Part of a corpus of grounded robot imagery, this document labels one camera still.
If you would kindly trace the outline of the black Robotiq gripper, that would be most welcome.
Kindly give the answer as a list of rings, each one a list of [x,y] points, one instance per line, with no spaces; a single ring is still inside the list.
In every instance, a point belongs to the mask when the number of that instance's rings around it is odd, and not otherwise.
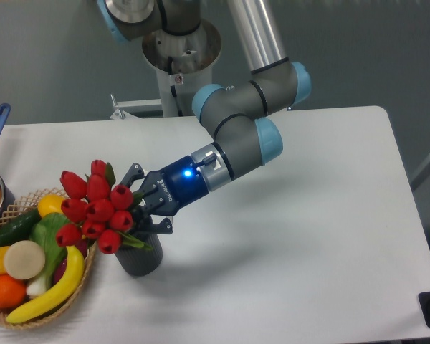
[[[144,212],[132,213],[134,225],[130,233],[134,237],[152,234],[172,234],[172,217],[180,209],[209,193],[205,180],[191,156],[185,156],[161,170],[146,170],[133,163],[123,177],[123,185],[131,188],[134,183],[140,189],[145,202]],[[150,215],[164,216],[157,224]]]

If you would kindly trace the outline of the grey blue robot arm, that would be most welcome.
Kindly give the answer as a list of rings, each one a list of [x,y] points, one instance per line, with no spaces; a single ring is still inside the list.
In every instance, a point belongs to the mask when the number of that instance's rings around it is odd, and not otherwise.
[[[212,81],[221,37],[201,17],[199,1],[99,1],[110,33],[120,42],[141,39],[155,70],[166,117],[193,115],[212,142],[158,170],[135,168],[143,203],[133,209],[132,234],[170,234],[171,217],[208,193],[279,156],[282,138],[269,116],[305,100],[312,89],[305,67],[287,56],[268,1],[230,1],[251,72],[238,87]]]

